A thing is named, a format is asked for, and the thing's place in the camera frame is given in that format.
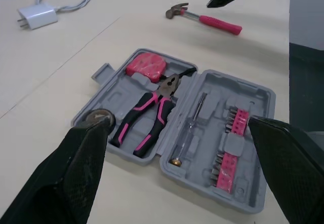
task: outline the gray plastic case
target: gray plastic case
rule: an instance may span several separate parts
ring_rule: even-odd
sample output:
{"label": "gray plastic case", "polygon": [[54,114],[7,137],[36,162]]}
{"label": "gray plastic case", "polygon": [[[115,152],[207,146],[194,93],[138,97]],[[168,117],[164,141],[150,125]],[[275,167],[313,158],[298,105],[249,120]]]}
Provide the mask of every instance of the gray plastic case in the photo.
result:
{"label": "gray plastic case", "polygon": [[[100,85],[98,92],[72,120],[80,123],[89,110],[105,108],[116,117],[116,127],[108,141],[115,134],[121,121],[145,92],[154,91],[158,84],[139,74],[131,77],[125,68],[141,53],[152,52],[165,58],[166,76],[181,73],[195,65],[147,49],[139,49],[115,72],[109,64],[103,65],[93,76]],[[169,163],[175,147],[188,120],[192,117],[199,98],[207,93],[193,130],[193,138],[181,167]],[[228,109],[236,106],[250,115],[273,118],[275,94],[268,88],[244,81],[214,70],[202,74],[184,76],[173,96],[176,106],[168,115],[168,123],[159,135],[155,146],[141,159],[133,150],[151,130],[157,106],[147,111],[134,124],[120,148],[107,144],[107,151],[139,165],[149,164],[155,155],[160,155],[160,167],[169,178],[186,188],[244,213],[262,211],[265,200],[266,181],[260,167],[253,140],[247,127],[244,137],[225,133]],[[238,156],[231,193],[218,189],[210,183],[210,172],[218,151],[227,151]]]}

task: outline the floor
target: floor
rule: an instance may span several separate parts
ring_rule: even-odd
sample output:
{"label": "floor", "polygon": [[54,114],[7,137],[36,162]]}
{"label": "floor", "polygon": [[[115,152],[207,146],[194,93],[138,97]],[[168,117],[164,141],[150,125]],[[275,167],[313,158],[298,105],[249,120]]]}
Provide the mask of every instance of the floor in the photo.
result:
{"label": "floor", "polygon": [[290,123],[324,131],[324,51],[290,44]]}

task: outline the white charger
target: white charger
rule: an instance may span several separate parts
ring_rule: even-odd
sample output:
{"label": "white charger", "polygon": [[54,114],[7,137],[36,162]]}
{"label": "white charger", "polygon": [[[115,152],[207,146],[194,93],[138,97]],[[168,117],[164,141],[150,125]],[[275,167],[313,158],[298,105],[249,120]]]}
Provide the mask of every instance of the white charger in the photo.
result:
{"label": "white charger", "polygon": [[20,27],[29,26],[32,30],[58,20],[54,8],[44,4],[20,8],[18,13],[21,17],[18,22],[22,23]]}
{"label": "white charger", "polygon": [[20,27],[29,27],[30,29],[36,29],[44,25],[49,25],[58,21],[56,13],[58,12],[70,12],[83,8],[90,0],[82,0],[80,4],[76,6],[63,6],[53,8],[46,4],[41,4],[42,0],[36,0],[36,4],[18,9],[18,13],[21,17],[18,22],[21,22]]}

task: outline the table surface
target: table surface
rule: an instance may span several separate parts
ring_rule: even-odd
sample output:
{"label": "table surface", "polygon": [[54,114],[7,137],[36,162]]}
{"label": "table surface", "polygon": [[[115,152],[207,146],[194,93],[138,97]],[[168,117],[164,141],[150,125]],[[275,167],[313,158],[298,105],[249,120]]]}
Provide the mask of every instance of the table surface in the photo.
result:
{"label": "table surface", "polygon": [[[220,9],[207,9],[208,1],[91,0],[30,31],[20,29],[16,10],[34,0],[0,0],[0,215],[98,90],[91,75],[104,63],[117,69],[138,48],[271,88],[275,118],[288,121],[289,0],[238,0]],[[183,17],[166,19],[181,2],[243,30],[232,36]],[[269,189],[261,213],[241,214],[176,185],[158,160],[141,167],[107,154],[88,223],[288,223]]]}

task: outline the pink hammer handle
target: pink hammer handle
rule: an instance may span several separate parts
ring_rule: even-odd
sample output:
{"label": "pink hammer handle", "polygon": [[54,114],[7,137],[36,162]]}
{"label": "pink hammer handle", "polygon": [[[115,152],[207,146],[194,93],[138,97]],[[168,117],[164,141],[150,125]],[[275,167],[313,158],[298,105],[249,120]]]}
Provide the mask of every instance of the pink hammer handle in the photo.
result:
{"label": "pink hammer handle", "polygon": [[212,26],[220,30],[225,30],[234,35],[239,35],[242,30],[242,27],[239,25],[233,25],[206,15],[201,15],[199,17],[199,21],[205,25]]}

